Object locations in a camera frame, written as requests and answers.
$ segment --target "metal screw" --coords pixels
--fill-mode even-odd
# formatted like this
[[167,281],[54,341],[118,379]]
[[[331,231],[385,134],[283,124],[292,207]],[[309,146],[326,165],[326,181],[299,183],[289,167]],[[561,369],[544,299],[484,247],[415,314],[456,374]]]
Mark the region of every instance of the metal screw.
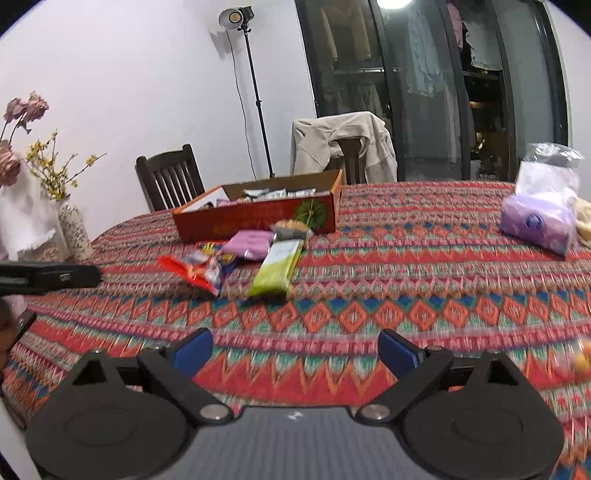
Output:
[[390,409],[386,405],[372,403],[364,406],[360,413],[369,420],[383,420],[390,416]]
[[199,414],[206,420],[223,420],[230,415],[230,409],[220,403],[205,405]]

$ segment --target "light stand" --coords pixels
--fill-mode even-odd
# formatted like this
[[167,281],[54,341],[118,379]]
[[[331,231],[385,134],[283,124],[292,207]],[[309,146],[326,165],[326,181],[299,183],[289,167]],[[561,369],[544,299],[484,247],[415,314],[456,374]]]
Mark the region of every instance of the light stand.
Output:
[[255,67],[252,63],[251,44],[248,41],[248,34],[251,32],[248,28],[248,22],[254,18],[252,7],[229,8],[224,10],[219,17],[220,25],[226,30],[242,30],[244,33],[244,40],[246,41],[246,52],[248,53],[248,62],[251,66],[252,84],[255,88],[256,108],[259,112],[259,120],[261,121],[262,140],[265,144],[265,153],[267,155],[267,164],[269,165],[269,178],[275,177],[273,173],[273,165],[271,164],[271,154],[269,153],[269,143],[267,142],[267,132],[265,131],[265,121],[262,116],[261,99],[258,94],[258,87],[256,86]]

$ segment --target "dried flower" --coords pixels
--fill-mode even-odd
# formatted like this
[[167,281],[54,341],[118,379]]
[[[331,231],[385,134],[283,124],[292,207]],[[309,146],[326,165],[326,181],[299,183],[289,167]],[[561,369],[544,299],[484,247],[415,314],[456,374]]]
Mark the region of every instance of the dried flower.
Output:
[[21,172],[21,156],[14,153],[8,140],[0,141],[0,185],[11,186]]
[[39,120],[48,110],[49,105],[47,102],[41,98],[37,92],[33,91],[29,96],[29,101],[27,102],[27,113],[25,113],[22,121],[27,123],[32,122],[33,120]]
[[20,98],[13,98],[8,102],[6,106],[6,113],[4,114],[4,120],[8,123],[13,120],[20,118],[27,108],[27,103],[23,102]]

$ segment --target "blue gripper pad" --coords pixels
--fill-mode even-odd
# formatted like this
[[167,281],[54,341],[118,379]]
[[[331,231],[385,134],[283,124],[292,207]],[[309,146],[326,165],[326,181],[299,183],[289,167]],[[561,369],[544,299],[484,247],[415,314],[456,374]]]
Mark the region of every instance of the blue gripper pad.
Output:
[[193,378],[207,363],[212,352],[212,333],[209,330],[203,330],[174,348],[169,360],[174,368],[180,370],[186,377]]
[[379,359],[396,378],[402,378],[421,363],[421,350],[403,338],[396,338],[388,332],[378,337]]

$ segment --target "patterned tablecloth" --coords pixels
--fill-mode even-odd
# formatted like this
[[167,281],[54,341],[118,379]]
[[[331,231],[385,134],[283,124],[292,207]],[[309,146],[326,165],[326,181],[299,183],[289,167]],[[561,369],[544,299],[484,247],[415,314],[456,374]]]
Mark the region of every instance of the patterned tablecloth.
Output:
[[564,344],[591,335],[591,251],[562,261],[501,235],[512,185],[445,182],[353,186],[339,230],[314,238],[293,275],[290,301],[245,297],[256,265],[233,272],[203,300],[155,263],[191,250],[170,212],[129,220],[95,241],[104,282],[30,300],[38,320],[12,350],[3,390],[30,418],[81,354],[135,355],[198,327],[215,350],[196,381],[244,404],[358,406],[392,384],[376,337],[393,328],[421,347],[462,354],[506,350],[564,424],[556,478],[587,478],[591,381],[555,367]]

